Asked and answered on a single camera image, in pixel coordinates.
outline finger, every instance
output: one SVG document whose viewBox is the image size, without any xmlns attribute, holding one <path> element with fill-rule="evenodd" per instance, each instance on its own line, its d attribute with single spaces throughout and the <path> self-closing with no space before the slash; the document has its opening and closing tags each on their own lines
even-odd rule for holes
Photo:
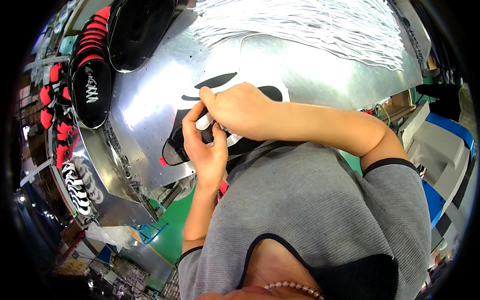
<svg viewBox="0 0 480 300">
<path fill-rule="evenodd" d="M 198 133 L 197 127 L 195 125 L 195 121 L 197 121 L 198 116 L 204 109 L 204 104 L 199 101 L 195 106 L 190 109 L 190 111 L 187 113 L 185 117 L 183 117 L 183 120 L 181 121 L 182 123 L 182 131 L 183 131 L 183 136 L 190 136 L 190 135 L 196 135 Z"/>
<path fill-rule="evenodd" d="M 218 122 L 215 122 L 212 128 L 213 147 L 227 149 L 227 134 L 220 128 Z"/>
<path fill-rule="evenodd" d="M 200 92 L 198 92 L 198 95 L 200 96 L 200 100 L 205 104 L 207 108 L 209 108 L 213 104 L 216 98 L 215 94 L 207 86 L 202 87 L 200 89 Z"/>
</svg>

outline metal table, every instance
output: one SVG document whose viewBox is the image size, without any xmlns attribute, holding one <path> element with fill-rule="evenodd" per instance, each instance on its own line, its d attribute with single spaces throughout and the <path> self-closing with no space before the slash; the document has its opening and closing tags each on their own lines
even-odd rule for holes
<svg viewBox="0 0 480 300">
<path fill-rule="evenodd" d="M 188 7 L 194 3 L 190 0 Z M 371 107 L 422 83 L 417 57 L 402 26 L 404 70 L 390 71 L 271 36 L 245 39 L 241 54 L 240 37 L 208 49 L 194 39 L 196 19 L 192 11 L 183 11 L 151 59 L 134 72 L 118 73 L 115 80 L 109 119 L 137 180 L 150 190 L 194 173 L 190 162 L 162 167 L 158 160 L 183 91 L 208 78 L 239 70 L 280 74 L 292 102 L 344 109 Z M 421 29 L 415 33 L 423 37 Z"/>
</svg>

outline person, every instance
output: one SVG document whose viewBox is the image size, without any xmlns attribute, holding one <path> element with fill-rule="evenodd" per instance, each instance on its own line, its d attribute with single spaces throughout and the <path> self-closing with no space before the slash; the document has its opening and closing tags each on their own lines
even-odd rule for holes
<svg viewBox="0 0 480 300">
<path fill-rule="evenodd" d="M 183 231 L 183 300 L 413 299 L 427 276 L 431 229 L 417 169 L 368 114 L 274 102 L 248 83 L 208 87 L 182 121 L 198 181 Z M 216 120 L 214 144 L 195 121 Z M 228 158 L 218 124 L 277 142 Z M 360 157 L 363 177 L 337 149 Z"/>
</svg>

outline white shoelace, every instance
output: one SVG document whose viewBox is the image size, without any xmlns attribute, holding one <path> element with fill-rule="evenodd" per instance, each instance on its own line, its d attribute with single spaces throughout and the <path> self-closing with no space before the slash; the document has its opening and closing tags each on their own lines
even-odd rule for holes
<svg viewBox="0 0 480 300">
<path fill-rule="evenodd" d="M 383 0 L 198 0 L 192 10 L 195 38 L 207 47 L 260 33 L 402 70 L 400 30 Z"/>
</svg>

